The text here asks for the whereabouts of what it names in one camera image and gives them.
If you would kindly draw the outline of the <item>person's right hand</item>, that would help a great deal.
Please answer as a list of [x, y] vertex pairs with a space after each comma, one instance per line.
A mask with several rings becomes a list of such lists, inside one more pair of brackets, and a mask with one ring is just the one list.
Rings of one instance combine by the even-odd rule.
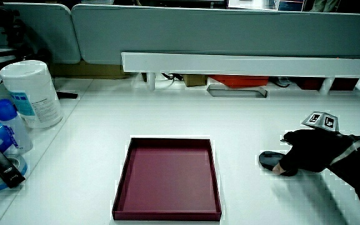
[[351, 146], [358, 140], [356, 136], [340, 133], [338, 118], [326, 112], [314, 111], [302, 123], [308, 129], [283, 135], [282, 141], [291, 149], [273, 166], [273, 173], [284, 175], [297, 169], [321, 172], [352, 151]]

